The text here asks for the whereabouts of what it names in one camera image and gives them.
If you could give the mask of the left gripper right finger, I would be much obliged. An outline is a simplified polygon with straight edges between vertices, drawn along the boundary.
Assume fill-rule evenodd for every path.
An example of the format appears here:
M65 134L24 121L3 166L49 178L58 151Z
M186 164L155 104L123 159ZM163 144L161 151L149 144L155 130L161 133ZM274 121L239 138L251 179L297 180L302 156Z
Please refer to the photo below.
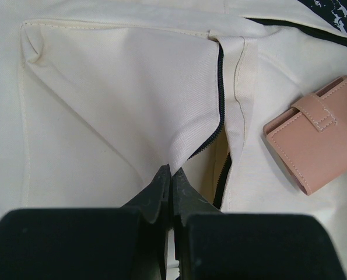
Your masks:
M179 170L172 178L180 279L341 279L333 243L312 216L222 213Z

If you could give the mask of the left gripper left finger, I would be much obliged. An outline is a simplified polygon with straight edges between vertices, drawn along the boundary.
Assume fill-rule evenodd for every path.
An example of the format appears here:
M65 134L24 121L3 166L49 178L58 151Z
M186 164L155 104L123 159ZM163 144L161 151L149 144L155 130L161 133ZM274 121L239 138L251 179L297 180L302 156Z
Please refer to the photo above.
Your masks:
M170 169L119 208L18 209L0 221L0 279L165 279Z

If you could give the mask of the cream canvas student bag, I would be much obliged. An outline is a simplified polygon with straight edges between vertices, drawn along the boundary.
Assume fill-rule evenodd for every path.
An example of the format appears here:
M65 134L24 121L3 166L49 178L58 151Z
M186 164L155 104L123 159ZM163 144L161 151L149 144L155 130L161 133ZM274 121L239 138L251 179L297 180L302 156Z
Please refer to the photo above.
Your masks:
M304 195L261 138L347 75L345 1L0 1L0 220L120 206L163 164L221 210L309 214L347 275L347 171Z

